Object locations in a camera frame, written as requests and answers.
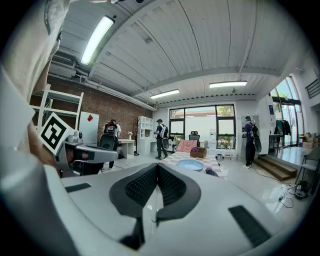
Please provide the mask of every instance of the office chair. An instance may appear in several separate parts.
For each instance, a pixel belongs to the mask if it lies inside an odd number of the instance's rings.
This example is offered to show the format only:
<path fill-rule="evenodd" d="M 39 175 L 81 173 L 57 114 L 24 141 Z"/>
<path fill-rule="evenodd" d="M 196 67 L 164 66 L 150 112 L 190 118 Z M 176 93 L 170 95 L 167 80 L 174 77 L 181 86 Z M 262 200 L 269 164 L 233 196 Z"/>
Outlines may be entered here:
<path fill-rule="evenodd" d="M 198 134 L 197 130 L 192 130 L 191 134 L 189 134 L 189 141 L 196 141 L 197 147 L 200 145 L 200 135 Z"/>

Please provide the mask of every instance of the white cabinet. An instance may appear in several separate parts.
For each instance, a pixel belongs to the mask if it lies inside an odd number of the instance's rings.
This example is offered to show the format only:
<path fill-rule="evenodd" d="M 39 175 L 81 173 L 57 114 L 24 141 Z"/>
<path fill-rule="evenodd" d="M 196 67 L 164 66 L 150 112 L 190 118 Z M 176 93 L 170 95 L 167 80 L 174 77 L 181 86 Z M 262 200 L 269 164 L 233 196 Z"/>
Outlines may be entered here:
<path fill-rule="evenodd" d="M 157 141 L 154 135 L 154 120 L 145 116 L 139 116 L 138 119 L 137 152 L 140 155 L 149 155 L 154 149 L 151 143 Z"/>

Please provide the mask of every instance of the blue round mat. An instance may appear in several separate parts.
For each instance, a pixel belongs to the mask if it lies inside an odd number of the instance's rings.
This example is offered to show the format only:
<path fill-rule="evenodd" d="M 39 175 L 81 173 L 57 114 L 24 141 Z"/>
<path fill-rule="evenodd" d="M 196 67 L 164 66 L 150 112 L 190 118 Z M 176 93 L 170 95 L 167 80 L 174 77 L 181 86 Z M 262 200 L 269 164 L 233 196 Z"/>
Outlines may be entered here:
<path fill-rule="evenodd" d="M 202 171 L 202 169 L 205 167 L 202 162 L 196 160 L 180 160 L 178 162 L 178 166 L 198 172 Z"/>

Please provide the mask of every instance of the desk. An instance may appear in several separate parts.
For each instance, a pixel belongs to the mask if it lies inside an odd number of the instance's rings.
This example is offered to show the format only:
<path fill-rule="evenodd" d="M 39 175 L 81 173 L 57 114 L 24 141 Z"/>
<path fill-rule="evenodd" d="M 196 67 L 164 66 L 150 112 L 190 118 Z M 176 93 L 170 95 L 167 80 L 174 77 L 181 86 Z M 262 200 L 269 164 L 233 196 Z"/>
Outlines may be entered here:
<path fill-rule="evenodd" d="M 121 144 L 124 158 L 133 159 L 135 155 L 135 140 L 121 138 L 118 143 Z"/>

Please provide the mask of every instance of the wooden step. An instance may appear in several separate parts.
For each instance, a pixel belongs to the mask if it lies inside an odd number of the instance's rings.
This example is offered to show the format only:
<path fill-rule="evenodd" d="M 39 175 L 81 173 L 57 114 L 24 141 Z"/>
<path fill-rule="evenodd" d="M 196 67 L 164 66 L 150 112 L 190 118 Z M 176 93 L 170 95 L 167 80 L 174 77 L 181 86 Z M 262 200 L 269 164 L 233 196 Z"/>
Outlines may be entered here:
<path fill-rule="evenodd" d="M 279 161 L 274 160 L 274 159 L 267 157 L 267 156 L 259 156 L 259 158 L 261 160 L 267 162 L 268 164 L 275 166 L 278 169 L 282 170 L 284 173 L 290 175 L 291 178 L 294 178 L 297 175 L 297 170 L 295 168 L 287 166 L 282 162 L 279 162 Z"/>
<path fill-rule="evenodd" d="M 285 173 L 282 169 L 279 169 L 278 167 L 273 166 L 270 163 L 268 163 L 260 158 L 255 159 L 254 163 L 256 163 L 261 168 L 265 169 L 268 173 L 273 175 L 279 181 L 285 181 L 285 180 L 291 179 L 291 176 L 289 174 Z"/>

